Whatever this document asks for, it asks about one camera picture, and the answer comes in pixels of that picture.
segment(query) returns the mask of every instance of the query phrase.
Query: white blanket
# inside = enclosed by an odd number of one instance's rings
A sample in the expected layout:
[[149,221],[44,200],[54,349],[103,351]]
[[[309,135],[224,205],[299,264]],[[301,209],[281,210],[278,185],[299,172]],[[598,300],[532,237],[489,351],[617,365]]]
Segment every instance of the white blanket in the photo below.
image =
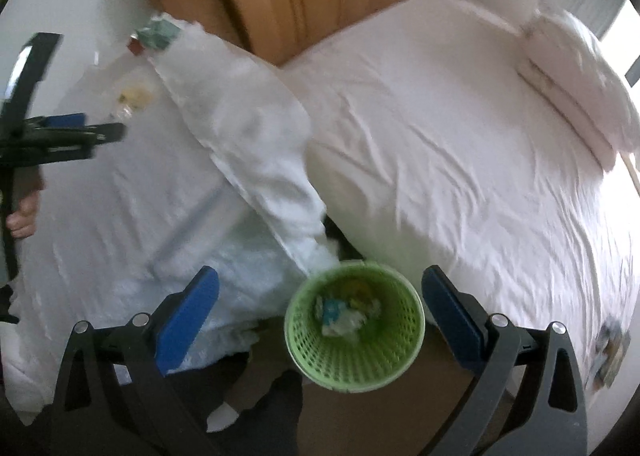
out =
[[519,326],[562,321],[584,377],[603,321],[634,310],[640,200],[518,76],[521,57],[477,4],[409,0],[282,78],[314,124],[309,178],[355,248],[416,286],[439,264]]
[[100,328],[152,312],[208,264],[220,298],[181,368],[204,366],[247,350],[255,320],[284,314],[306,274],[336,262],[316,239],[324,204],[305,173],[308,116],[270,68],[188,25],[153,64],[124,55],[62,102],[95,120],[123,87],[154,95],[123,142],[45,169],[11,308],[21,321],[0,330],[15,409],[51,402],[80,319]]

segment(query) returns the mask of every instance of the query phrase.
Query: metal screw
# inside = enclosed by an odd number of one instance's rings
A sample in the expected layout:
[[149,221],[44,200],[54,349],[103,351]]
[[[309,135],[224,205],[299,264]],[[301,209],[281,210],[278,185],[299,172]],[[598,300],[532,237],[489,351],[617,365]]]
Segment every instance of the metal screw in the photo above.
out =
[[553,324],[551,324],[551,328],[558,335],[564,335],[566,333],[566,326],[564,324],[562,324],[561,322],[554,322]]
[[509,319],[499,313],[491,315],[491,322],[498,328],[506,328],[509,325]]
[[147,315],[146,313],[139,313],[138,315],[134,315],[131,322],[138,328],[146,326],[146,324],[149,322],[149,315]]
[[77,322],[76,325],[74,326],[74,331],[76,333],[84,333],[88,329],[89,329],[89,323],[87,321]]

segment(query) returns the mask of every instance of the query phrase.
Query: plastic basket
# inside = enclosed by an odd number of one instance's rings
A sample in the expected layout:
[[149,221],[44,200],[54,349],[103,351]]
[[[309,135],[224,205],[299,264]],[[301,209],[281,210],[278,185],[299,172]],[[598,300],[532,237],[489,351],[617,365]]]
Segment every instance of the plastic basket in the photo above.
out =
[[[315,316],[322,289],[345,277],[367,280],[382,304],[382,316],[362,327],[357,343],[323,337]],[[365,392],[386,386],[409,368],[424,327],[422,301],[408,280],[373,262],[349,261],[302,285],[287,309],[285,337],[291,357],[311,381],[334,391]]]

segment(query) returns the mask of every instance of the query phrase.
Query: green basket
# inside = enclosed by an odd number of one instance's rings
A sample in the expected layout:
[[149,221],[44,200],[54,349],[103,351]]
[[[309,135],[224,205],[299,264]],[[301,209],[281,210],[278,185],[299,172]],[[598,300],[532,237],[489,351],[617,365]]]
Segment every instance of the green basket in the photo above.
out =
[[[323,337],[316,297],[345,277],[367,280],[382,304],[382,316],[367,322],[357,343]],[[324,388],[365,392],[382,388],[404,373],[424,338],[424,309],[415,288],[402,275],[373,262],[343,262],[308,279],[294,295],[285,318],[287,348],[300,371]]]

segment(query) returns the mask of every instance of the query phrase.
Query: bed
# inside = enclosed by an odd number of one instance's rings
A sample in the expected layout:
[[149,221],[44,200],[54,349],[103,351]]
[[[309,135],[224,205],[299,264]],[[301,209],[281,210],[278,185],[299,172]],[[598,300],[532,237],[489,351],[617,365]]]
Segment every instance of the bed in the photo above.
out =
[[398,1],[220,0],[213,31],[282,66],[314,125],[309,178],[356,249],[414,283],[437,263],[518,325],[561,320],[585,376],[638,294],[628,172],[603,174],[517,76],[531,0]]

